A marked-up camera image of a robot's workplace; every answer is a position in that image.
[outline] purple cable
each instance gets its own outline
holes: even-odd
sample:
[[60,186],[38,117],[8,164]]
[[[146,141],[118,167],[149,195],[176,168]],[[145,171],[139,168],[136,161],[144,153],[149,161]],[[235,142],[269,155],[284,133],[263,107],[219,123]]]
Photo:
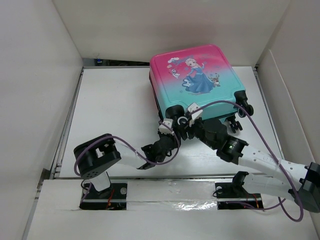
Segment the purple cable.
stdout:
[[280,202],[274,206],[271,206],[271,207],[267,207],[267,208],[256,208],[256,207],[253,207],[251,206],[250,204],[248,203],[245,203],[245,202],[241,202],[241,201],[226,201],[227,204],[240,204],[240,205],[243,205],[243,206],[246,206],[247,208],[249,209],[252,209],[252,210],[261,210],[261,211],[267,211],[267,210],[271,210],[271,209],[275,209],[277,207],[279,207],[280,205],[282,205],[282,203],[285,201],[286,199],[284,198],[283,200],[280,199]]
[[81,204],[81,203],[86,199],[86,197],[88,196],[91,187],[92,187],[92,183],[90,182],[90,185],[89,185],[88,189],[86,190],[85,194],[83,195],[83,197],[82,197],[81,200],[80,200],[80,204]]
[[210,102],[202,107],[199,107],[197,110],[193,111],[193,113],[196,113],[204,108],[207,108],[213,104],[219,104],[219,103],[226,103],[226,104],[232,104],[234,105],[235,107],[237,107],[238,109],[242,110],[244,112],[244,114],[248,117],[248,119],[250,120],[250,122],[252,123],[253,127],[255,128],[256,132],[258,133],[258,135],[260,136],[262,142],[264,143],[265,147],[268,149],[269,153],[271,154],[273,160],[275,161],[275,163],[279,166],[279,168],[281,169],[281,171],[283,172],[283,174],[285,175],[285,177],[288,179],[288,182],[290,184],[290,186],[292,187],[292,190],[293,190],[293,193],[296,197],[296,200],[298,202],[298,205],[300,207],[300,216],[298,219],[294,219],[293,217],[291,217],[289,215],[289,213],[286,211],[285,207],[283,206],[283,202],[281,201],[280,197],[278,197],[279,199],[279,204],[283,210],[283,212],[285,213],[285,215],[287,215],[288,218],[290,218],[292,221],[294,222],[301,222],[302,219],[304,218],[304,207],[302,205],[302,202],[301,202],[301,199],[298,195],[298,192],[297,192],[297,189],[293,183],[293,181],[291,180],[290,176],[288,175],[288,173],[286,172],[285,168],[279,163],[279,160],[277,159],[276,155],[274,154],[274,152],[271,150],[271,148],[269,147],[269,145],[267,144],[265,138],[262,136],[260,130],[258,129],[257,125],[255,124],[254,120],[251,118],[251,116],[247,113],[247,111],[242,107],[240,106],[239,104],[236,104],[232,101],[227,101],[227,100],[218,100],[218,101],[213,101],[213,102]]
[[146,157],[144,157],[141,153],[139,153],[133,146],[131,146],[127,141],[123,140],[122,138],[118,137],[118,136],[105,136],[105,137],[102,137],[100,139],[98,139],[97,141],[94,141],[93,143],[91,143],[89,146],[87,146],[81,153],[80,155],[76,158],[75,160],[75,163],[74,163],[74,166],[73,166],[73,170],[74,170],[74,173],[77,175],[77,176],[80,176],[80,173],[78,173],[78,170],[77,170],[77,166],[78,166],[78,163],[80,161],[80,159],[84,156],[84,154],[89,151],[90,149],[92,149],[96,144],[104,141],[104,140],[107,140],[107,139],[117,139],[121,142],[123,142],[125,145],[128,146],[128,148],[130,150],[132,150],[134,153],[136,153],[141,159],[145,160],[147,163],[149,164],[152,164],[152,165],[164,165],[164,164],[168,164],[170,163],[177,155],[178,155],[178,152],[179,152],[179,148],[180,148],[180,142],[179,142],[179,139],[176,135],[176,133],[173,131],[172,128],[168,127],[167,125],[165,125],[164,123],[160,122],[159,123],[163,126],[165,126],[167,129],[169,129],[171,132],[173,132],[173,136],[176,140],[176,143],[177,143],[177,149],[175,151],[175,154],[172,156],[172,158],[170,158],[168,161],[165,161],[165,162],[153,162],[153,161],[150,161],[149,159],[147,159]]

